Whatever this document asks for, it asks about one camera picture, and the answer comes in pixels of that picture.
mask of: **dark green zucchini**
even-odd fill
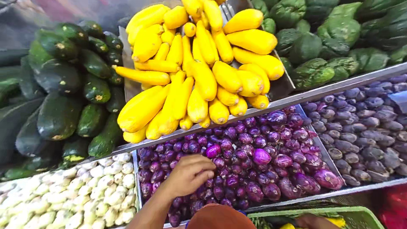
[[[120,52],[123,50],[123,43],[118,36],[109,31],[105,31],[103,33],[105,34],[105,41],[109,48]]]
[[[83,49],[81,51],[79,61],[89,73],[101,79],[107,79],[112,76],[110,68],[103,61],[103,59],[90,50]]]
[[[88,104],[83,108],[77,127],[77,134],[82,137],[94,137],[105,126],[107,112],[99,104]]]
[[[105,103],[111,97],[107,82],[91,74],[85,76],[83,95],[92,103]]]
[[[82,81],[76,68],[57,59],[43,64],[39,74],[34,76],[37,83],[48,93],[73,94],[82,87]]]
[[[45,93],[34,79],[34,72],[28,62],[28,56],[21,58],[21,74],[20,74],[20,90],[21,93],[29,100],[44,97]]]
[[[60,141],[71,136],[78,125],[82,101],[51,92],[39,110],[37,129],[42,138]]]
[[[42,101],[43,98],[38,98],[0,109],[0,165],[9,162],[18,132]]]
[[[82,27],[89,36],[96,37],[96,38],[104,38],[102,27],[96,23],[95,21],[82,21],[78,24]]]
[[[57,59],[71,60],[78,56],[78,47],[75,43],[53,31],[38,30],[37,40],[45,51]]]
[[[106,109],[113,113],[120,112],[126,105],[123,87],[110,87],[110,93],[112,96],[106,103]]]
[[[122,136],[122,130],[117,124],[118,113],[111,113],[107,118],[102,132],[93,138],[88,147],[89,156],[101,157],[110,154],[117,141]]]

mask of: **zucchini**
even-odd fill
[[[104,54],[109,51],[109,48],[102,40],[91,36],[89,37],[89,46],[92,50],[100,54]]]
[[[41,105],[43,98],[0,109],[0,164],[10,161],[15,139],[27,118]]]
[[[103,59],[90,50],[83,49],[79,56],[79,61],[89,73],[101,79],[107,79],[112,76],[110,68]]]
[[[37,83],[48,93],[73,94],[82,87],[76,68],[57,59],[44,63],[39,74],[34,76]]]
[[[110,154],[117,141],[122,136],[122,131],[117,124],[118,113],[111,113],[99,135],[94,137],[89,144],[89,156],[102,157]]]
[[[28,63],[28,56],[21,58],[20,90],[27,99],[44,97],[45,93],[34,79],[34,72]]]
[[[118,36],[109,31],[105,31],[103,33],[105,34],[105,41],[109,48],[117,51],[123,50],[123,43]]]
[[[28,49],[7,49],[0,51],[0,67],[17,65],[23,56],[28,55]]]
[[[79,25],[69,22],[58,23],[55,27],[55,32],[70,39],[81,47],[86,47],[88,45],[88,33]]]
[[[83,95],[92,103],[105,103],[111,96],[107,82],[91,74],[85,76]]]
[[[53,31],[38,30],[37,40],[45,51],[57,59],[71,60],[78,56],[78,48],[75,43]]]
[[[113,113],[120,112],[126,104],[123,87],[110,87],[110,93],[112,96],[106,103],[106,109]]]
[[[77,134],[82,137],[94,137],[103,129],[107,112],[99,104],[88,104],[82,110],[77,127]]]
[[[105,37],[102,27],[95,21],[82,21],[78,25],[82,27],[83,30],[89,34],[89,36],[101,39]]]
[[[78,125],[82,102],[51,92],[38,114],[37,129],[42,138],[59,141],[71,136]]]
[[[62,148],[62,158],[64,161],[81,161],[88,157],[88,145],[90,140],[73,135],[68,138]]]

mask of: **green plastic crate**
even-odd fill
[[[346,221],[346,229],[385,229],[372,211],[365,207],[329,207],[289,211],[273,211],[248,214],[252,218],[266,216],[296,217],[305,213],[331,217],[332,214],[342,216]]]

